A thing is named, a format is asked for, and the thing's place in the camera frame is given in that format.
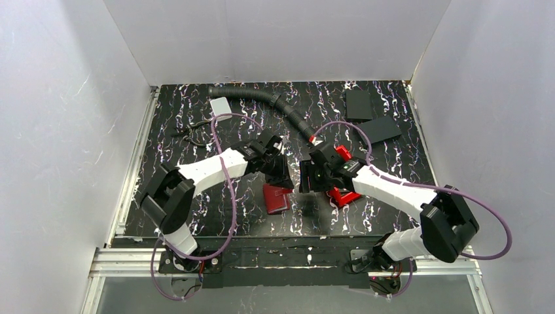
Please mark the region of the red card holder wallet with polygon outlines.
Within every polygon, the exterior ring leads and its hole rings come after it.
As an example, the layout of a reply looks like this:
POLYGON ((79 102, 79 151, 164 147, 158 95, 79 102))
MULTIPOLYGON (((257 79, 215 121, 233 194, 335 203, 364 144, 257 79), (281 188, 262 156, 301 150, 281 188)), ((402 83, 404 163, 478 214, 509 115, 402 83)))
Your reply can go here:
POLYGON ((264 184, 262 187, 266 212, 269 215, 278 215, 290 209, 289 195, 292 189, 264 184))

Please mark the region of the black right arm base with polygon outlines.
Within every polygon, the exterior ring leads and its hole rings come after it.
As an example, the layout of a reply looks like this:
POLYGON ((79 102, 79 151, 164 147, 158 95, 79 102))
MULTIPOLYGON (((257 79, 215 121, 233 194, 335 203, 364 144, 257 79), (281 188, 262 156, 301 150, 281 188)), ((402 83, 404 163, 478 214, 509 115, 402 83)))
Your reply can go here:
POLYGON ((373 250, 354 249, 349 252, 344 270, 350 275, 368 275, 370 289, 376 296, 392 298, 408 288, 417 266, 413 258, 390 262, 373 250))

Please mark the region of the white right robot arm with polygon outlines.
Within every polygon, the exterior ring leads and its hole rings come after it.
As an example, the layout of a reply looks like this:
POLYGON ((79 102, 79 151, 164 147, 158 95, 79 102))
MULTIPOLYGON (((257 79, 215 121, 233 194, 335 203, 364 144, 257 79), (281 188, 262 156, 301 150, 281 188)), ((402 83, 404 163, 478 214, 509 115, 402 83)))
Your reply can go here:
POLYGON ((453 188, 415 187, 361 158, 345 160, 329 143, 316 145, 309 155, 300 162, 301 193, 343 188, 416 219, 417 227, 388 233, 373 246, 368 260, 378 267, 425 255, 452 263, 479 231, 463 196, 453 188))

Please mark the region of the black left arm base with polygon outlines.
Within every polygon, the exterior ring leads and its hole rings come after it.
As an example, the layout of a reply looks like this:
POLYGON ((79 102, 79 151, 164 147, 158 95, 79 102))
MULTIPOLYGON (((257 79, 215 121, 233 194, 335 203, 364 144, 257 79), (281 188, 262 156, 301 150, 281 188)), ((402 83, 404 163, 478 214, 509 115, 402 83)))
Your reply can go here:
POLYGON ((212 259, 197 261, 180 257, 176 253, 165 250, 160 254, 157 272, 161 274, 181 273, 220 273, 223 268, 223 257, 217 256, 212 259))

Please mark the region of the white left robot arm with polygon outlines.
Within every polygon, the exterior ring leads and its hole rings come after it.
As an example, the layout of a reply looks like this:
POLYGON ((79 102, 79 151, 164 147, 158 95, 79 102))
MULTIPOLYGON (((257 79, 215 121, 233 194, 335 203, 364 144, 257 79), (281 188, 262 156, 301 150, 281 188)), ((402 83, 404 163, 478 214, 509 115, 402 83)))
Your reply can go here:
POLYGON ((154 222, 166 247, 181 258, 204 261, 187 226, 194 197, 219 183, 230 183, 251 173, 264 174, 270 186, 292 190, 281 137, 262 130, 250 141, 240 141, 216 156, 175 167, 161 165, 141 196, 141 210, 154 222))

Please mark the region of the small grey box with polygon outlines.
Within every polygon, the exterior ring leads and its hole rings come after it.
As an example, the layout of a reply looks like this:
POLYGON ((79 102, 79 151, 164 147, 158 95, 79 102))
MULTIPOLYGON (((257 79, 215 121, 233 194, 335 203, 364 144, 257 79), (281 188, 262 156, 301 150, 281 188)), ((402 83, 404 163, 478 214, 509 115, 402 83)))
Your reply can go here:
POLYGON ((213 116, 217 117, 217 121, 223 121, 223 120, 228 120, 230 119, 232 116, 230 115, 231 108, 229 105, 229 102, 227 100, 227 98, 225 97, 218 97, 215 99, 211 99, 209 101, 209 104, 211 106, 212 112, 213 112, 213 116))

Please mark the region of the black flat pad lower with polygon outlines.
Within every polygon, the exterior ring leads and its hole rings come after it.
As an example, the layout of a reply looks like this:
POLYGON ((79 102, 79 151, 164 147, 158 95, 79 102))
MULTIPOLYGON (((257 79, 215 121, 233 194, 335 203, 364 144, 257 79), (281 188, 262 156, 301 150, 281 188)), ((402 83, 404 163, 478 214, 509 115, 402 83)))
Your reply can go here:
POLYGON ((390 116, 369 120, 358 124, 357 127, 368 137, 371 145, 398 138, 402 134, 398 125, 390 116))

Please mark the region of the black flat pad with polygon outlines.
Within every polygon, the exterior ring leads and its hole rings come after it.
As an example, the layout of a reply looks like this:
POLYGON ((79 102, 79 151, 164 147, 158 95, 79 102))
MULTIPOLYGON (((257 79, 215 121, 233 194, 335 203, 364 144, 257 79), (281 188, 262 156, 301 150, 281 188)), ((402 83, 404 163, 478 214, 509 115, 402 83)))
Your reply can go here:
POLYGON ((369 120, 358 124, 357 127, 368 137, 371 145, 398 138, 402 134, 398 125, 390 116, 369 120))
POLYGON ((346 90, 346 120, 350 122, 373 119, 372 102, 368 90, 346 90))

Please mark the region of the black flat pad upper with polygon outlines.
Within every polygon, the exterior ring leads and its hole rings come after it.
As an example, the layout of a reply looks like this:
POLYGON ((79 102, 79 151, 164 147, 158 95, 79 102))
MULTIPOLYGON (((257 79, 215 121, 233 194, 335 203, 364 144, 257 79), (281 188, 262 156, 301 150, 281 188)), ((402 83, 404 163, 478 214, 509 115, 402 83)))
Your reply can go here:
POLYGON ((350 122, 373 119, 372 102, 368 90, 346 90, 346 120, 350 122))

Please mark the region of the black pliers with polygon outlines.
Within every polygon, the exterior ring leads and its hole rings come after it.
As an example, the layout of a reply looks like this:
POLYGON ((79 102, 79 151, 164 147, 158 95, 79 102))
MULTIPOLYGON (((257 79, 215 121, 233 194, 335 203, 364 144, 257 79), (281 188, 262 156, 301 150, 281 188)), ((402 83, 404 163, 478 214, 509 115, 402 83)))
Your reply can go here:
POLYGON ((181 127, 176 126, 174 127, 175 132, 171 134, 171 137, 173 138, 179 137, 182 140, 190 143, 191 145, 194 145, 195 147, 206 148, 207 144, 201 143, 193 139, 193 135, 195 130, 210 124, 211 124, 210 120, 201 120, 194 124, 183 124, 181 127))

